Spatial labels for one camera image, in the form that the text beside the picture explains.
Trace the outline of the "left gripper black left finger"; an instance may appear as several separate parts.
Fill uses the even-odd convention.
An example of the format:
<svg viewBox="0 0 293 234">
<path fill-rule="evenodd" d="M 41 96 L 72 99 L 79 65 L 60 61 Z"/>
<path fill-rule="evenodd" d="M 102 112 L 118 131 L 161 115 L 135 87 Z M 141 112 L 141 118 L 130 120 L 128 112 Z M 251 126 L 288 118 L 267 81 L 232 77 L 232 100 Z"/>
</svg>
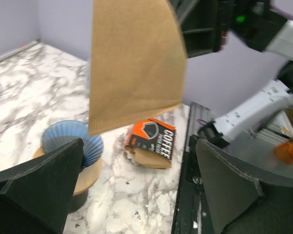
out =
<svg viewBox="0 0 293 234">
<path fill-rule="evenodd" d="M 0 234 L 61 234 L 83 158 L 79 138 L 0 171 Z"/>
</svg>

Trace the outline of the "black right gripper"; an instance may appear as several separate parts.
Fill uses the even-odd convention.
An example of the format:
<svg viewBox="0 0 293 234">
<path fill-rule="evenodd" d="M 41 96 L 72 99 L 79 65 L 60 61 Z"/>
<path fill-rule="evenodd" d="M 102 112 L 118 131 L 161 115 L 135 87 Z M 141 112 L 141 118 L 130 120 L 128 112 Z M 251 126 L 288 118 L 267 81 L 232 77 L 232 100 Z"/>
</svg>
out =
<svg viewBox="0 0 293 234">
<path fill-rule="evenodd" d="M 170 0 L 183 34 L 188 58 L 216 53 L 226 43 L 233 0 Z"/>
</svg>

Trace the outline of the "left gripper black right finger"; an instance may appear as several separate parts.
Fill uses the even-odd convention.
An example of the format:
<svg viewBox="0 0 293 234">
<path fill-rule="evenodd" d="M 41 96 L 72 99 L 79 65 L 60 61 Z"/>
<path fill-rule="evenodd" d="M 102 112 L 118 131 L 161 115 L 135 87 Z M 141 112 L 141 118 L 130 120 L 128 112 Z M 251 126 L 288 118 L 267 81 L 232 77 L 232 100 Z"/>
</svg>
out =
<svg viewBox="0 0 293 234">
<path fill-rule="evenodd" d="M 205 140 L 196 155 L 217 234 L 293 234 L 293 165 L 255 146 L 237 156 Z"/>
</svg>

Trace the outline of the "brown paper coffee filter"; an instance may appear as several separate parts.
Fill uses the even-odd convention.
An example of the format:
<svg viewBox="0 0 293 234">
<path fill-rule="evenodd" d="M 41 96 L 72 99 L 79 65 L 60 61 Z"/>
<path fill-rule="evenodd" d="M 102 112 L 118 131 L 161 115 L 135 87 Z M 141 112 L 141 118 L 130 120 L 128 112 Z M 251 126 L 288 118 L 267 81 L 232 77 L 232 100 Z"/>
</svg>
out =
<svg viewBox="0 0 293 234">
<path fill-rule="evenodd" d="M 91 42 L 91 136 L 179 106 L 187 53 L 168 1 L 94 1 Z"/>
</svg>

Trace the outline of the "blue ribbed dripper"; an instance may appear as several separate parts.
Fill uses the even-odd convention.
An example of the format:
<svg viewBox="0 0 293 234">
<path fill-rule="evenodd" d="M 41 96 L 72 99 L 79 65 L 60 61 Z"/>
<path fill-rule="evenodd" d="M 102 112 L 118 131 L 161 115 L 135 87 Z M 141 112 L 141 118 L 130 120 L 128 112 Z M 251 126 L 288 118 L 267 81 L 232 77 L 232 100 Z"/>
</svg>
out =
<svg viewBox="0 0 293 234">
<path fill-rule="evenodd" d="M 77 120 L 63 120 L 49 126 L 42 135 L 42 148 L 49 153 L 75 139 L 84 142 L 81 169 L 93 165 L 103 154 L 104 142 L 100 135 L 89 136 L 88 125 Z"/>
</svg>

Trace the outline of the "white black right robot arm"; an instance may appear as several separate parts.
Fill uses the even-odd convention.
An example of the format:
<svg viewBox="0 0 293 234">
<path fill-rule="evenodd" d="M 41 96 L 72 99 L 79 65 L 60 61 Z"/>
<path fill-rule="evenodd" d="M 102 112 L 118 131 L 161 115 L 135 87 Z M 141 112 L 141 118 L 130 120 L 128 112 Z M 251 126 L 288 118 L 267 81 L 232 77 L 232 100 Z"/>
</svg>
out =
<svg viewBox="0 0 293 234">
<path fill-rule="evenodd" d="M 217 113 L 198 131 L 219 148 L 293 105 L 293 15 L 270 0 L 173 0 L 189 66 L 182 102 Z"/>
</svg>

